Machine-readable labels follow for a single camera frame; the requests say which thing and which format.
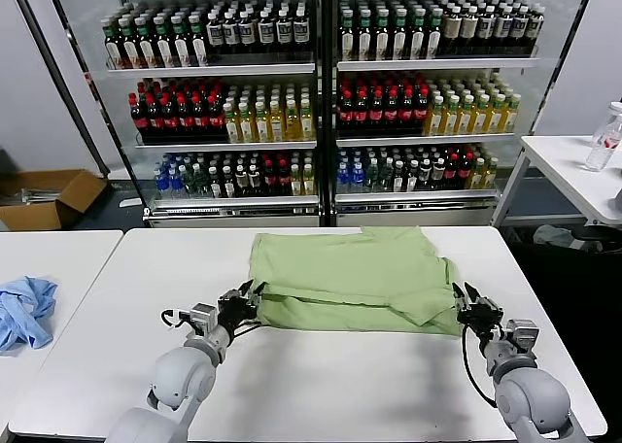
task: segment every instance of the yellow drink bottle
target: yellow drink bottle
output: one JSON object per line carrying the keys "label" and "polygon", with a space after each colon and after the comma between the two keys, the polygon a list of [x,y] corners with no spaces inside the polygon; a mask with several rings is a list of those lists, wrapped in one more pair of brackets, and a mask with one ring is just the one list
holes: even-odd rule
{"label": "yellow drink bottle", "polygon": [[521,95],[514,93],[509,101],[509,105],[501,115],[499,122],[499,132],[514,132],[514,124],[518,116],[518,106],[521,102]]}
{"label": "yellow drink bottle", "polygon": [[470,123],[468,124],[468,133],[469,134],[483,134],[484,122],[486,121],[486,116],[488,113],[488,102],[490,101],[490,96],[484,93],[479,97],[479,101],[477,102],[477,108],[475,108],[474,113],[470,117]]}

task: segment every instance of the folded green shirt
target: folded green shirt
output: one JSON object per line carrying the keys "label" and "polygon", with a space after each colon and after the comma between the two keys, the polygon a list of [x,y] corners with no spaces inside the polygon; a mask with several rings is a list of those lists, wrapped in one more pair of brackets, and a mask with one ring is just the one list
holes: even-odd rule
{"label": "folded green shirt", "polygon": [[266,286],[259,320],[282,328],[460,332],[454,265],[418,227],[364,227],[360,234],[259,234],[253,289]]}

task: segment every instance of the clear plastic bottle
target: clear plastic bottle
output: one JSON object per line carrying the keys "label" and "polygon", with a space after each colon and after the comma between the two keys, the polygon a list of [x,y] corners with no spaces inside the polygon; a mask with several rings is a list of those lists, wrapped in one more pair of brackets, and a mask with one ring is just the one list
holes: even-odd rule
{"label": "clear plastic bottle", "polygon": [[622,140],[622,114],[615,121],[605,127],[605,131],[592,148],[585,160],[585,166],[590,171],[599,172],[605,168],[613,152]]}

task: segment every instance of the cardboard box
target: cardboard box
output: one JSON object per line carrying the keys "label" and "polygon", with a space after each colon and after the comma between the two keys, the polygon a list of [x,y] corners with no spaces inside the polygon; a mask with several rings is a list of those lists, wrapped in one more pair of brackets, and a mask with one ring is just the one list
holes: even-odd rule
{"label": "cardboard box", "polygon": [[46,231],[69,227],[95,201],[106,182],[84,169],[0,175],[0,194],[22,188],[61,192],[54,202],[0,206],[0,221],[12,231]]}

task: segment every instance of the white table surface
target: white table surface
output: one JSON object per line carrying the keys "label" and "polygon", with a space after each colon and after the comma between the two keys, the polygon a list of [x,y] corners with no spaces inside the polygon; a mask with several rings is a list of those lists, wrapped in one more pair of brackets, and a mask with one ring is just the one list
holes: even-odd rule
{"label": "white table surface", "polygon": [[583,167],[591,136],[522,137],[527,157],[586,217],[622,224],[615,196],[622,190],[622,153],[616,151],[600,173]]}
{"label": "white table surface", "polygon": [[0,433],[122,236],[121,231],[0,232],[0,284],[24,275],[58,284],[54,312],[42,320],[52,342],[38,350],[18,343],[0,353]]}
{"label": "white table surface", "polygon": [[[185,328],[167,308],[215,303],[247,280],[259,232],[351,233],[356,228],[133,229],[102,271],[14,413],[18,434],[105,438],[127,408],[145,406],[153,363]],[[588,433],[599,408],[498,232],[435,227],[425,233],[462,278],[540,327],[539,365],[562,381]],[[492,393],[477,340],[474,376]],[[508,440],[498,411],[471,387],[459,338],[405,333],[260,328],[236,339],[190,427],[192,441],[424,442]]]}

